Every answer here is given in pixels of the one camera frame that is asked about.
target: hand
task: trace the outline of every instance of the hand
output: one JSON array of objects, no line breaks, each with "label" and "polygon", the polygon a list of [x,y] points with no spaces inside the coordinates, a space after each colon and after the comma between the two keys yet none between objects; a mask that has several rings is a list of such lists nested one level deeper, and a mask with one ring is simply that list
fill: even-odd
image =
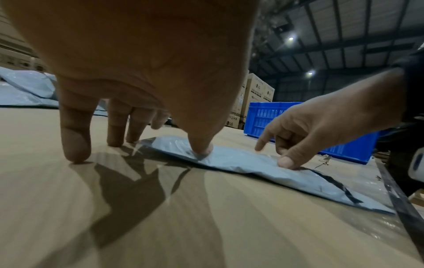
[{"label": "hand", "polygon": [[64,154],[91,154],[90,122],[110,99],[108,138],[137,141],[169,113],[207,153],[247,69],[259,0],[3,0],[13,25],[57,76]]},{"label": "hand", "polygon": [[292,106],[265,127],[255,150],[274,137],[278,165],[295,169],[319,151],[395,126],[405,104],[403,71],[392,69]]}]

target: blue plastic crate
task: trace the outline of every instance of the blue plastic crate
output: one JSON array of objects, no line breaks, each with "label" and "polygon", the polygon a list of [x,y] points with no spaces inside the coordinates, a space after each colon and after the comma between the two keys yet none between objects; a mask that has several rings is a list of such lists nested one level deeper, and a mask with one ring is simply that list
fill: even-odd
[{"label": "blue plastic crate", "polygon": [[[258,138],[265,126],[285,110],[301,102],[251,102],[247,113],[244,133]],[[321,154],[331,155],[356,163],[366,164],[370,160],[379,133],[364,135],[346,144],[337,145],[321,151]]]}]

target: fingernail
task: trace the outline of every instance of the fingernail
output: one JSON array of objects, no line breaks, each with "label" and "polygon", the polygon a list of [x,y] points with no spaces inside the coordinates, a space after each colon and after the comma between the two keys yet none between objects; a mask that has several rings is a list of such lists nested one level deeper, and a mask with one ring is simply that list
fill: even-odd
[{"label": "fingernail", "polygon": [[290,169],[294,166],[294,164],[293,160],[288,156],[284,156],[278,160],[278,166],[283,168]]}]

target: black sleeve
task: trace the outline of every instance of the black sleeve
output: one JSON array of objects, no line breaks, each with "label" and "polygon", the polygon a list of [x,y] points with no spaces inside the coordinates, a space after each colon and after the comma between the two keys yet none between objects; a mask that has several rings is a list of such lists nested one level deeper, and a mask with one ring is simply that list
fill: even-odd
[{"label": "black sleeve", "polygon": [[401,67],[405,72],[406,112],[404,120],[424,115],[424,48],[399,59],[392,68]]}]

